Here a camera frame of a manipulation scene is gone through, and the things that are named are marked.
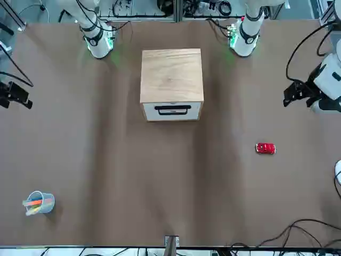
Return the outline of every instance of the drawer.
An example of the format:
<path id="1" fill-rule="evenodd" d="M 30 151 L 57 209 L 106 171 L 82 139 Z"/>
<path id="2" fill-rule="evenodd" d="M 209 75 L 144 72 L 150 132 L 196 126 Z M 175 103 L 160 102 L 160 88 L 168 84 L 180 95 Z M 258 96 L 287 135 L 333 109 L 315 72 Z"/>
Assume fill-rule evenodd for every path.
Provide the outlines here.
<path id="1" fill-rule="evenodd" d="M 198 120 L 202 102 L 143 103 L 148 121 Z"/>

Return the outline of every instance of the green light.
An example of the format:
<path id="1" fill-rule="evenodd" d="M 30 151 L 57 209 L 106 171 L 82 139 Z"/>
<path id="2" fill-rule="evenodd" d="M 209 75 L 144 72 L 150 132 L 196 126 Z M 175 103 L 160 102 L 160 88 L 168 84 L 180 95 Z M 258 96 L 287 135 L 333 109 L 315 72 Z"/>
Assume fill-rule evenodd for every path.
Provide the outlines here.
<path id="1" fill-rule="evenodd" d="M 235 47 L 237 39 L 238 39 L 238 34 L 235 34 L 235 35 L 232 36 L 231 41 L 230 41 L 230 47 L 231 48 Z"/>

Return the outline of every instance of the pen holder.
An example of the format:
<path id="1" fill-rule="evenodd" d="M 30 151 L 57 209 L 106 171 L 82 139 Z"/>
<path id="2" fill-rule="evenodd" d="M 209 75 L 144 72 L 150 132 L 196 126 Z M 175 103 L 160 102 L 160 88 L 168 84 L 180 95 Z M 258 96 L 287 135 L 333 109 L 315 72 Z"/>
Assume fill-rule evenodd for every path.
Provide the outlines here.
<path id="1" fill-rule="evenodd" d="M 40 191 L 32 192 L 28 198 L 27 203 L 41 201 L 39 204 L 26 206 L 26 215 L 34 215 L 37 213 L 49 213 L 54 207 L 54 196 L 49 193 Z"/>

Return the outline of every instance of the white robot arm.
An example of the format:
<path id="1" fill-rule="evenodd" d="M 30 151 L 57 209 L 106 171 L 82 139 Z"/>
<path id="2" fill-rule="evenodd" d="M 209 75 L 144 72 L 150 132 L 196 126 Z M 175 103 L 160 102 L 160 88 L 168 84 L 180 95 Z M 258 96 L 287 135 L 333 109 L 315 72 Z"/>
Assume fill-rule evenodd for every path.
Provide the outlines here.
<path id="1" fill-rule="evenodd" d="M 329 22 L 320 28 L 331 23 L 333 25 L 341 24 L 339 18 L 341 17 L 341 0 L 334 1 L 334 15 L 335 22 Z M 284 91 L 283 104 L 285 107 L 295 100 L 308 98 L 307 107 L 312 108 L 314 112 L 341 113 L 341 40 L 337 43 L 336 52 L 327 55 L 312 71 L 306 82 L 292 78 L 290 80 L 293 83 Z"/>
<path id="2" fill-rule="evenodd" d="M 94 9 L 97 0 L 57 0 L 60 7 L 78 22 L 88 49 L 95 58 L 105 57 L 112 49 L 117 30 L 99 20 Z"/>
<path id="3" fill-rule="evenodd" d="M 246 0 L 246 15 L 243 21 L 234 25 L 230 47 L 241 57 L 249 56 L 259 37 L 259 30 L 264 21 L 264 6 L 283 4 L 285 0 Z"/>

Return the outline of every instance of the table surface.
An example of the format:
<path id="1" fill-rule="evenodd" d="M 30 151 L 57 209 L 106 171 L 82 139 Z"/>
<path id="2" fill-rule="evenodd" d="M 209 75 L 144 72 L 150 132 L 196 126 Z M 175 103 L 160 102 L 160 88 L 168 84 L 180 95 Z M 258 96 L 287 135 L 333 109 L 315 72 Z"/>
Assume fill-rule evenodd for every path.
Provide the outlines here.
<path id="1" fill-rule="evenodd" d="M 0 109 L 0 244 L 162 246 L 175 234 L 183 246 L 255 246 L 300 218 L 341 225 L 340 116 L 282 104 L 288 58 L 318 25 L 267 21 L 252 57 L 238 58 L 208 22 L 133 23 L 103 60 L 77 25 L 28 27 L 14 58 L 35 85 L 33 108 Z M 298 51 L 292 76 L 320 62 L 323 34 Z M 170 48 L 201 48 L 200 121 L 143 117 L 141 52 Z M 255 153 L 264 141 L 276 155 Z M 55 195 L 55 209 L 26 217 L 21 201 L 37 189 Z M 323 243 L 341 235 L 301 226 Z M 311 242 L 293 230 L 288 246 Z"/>

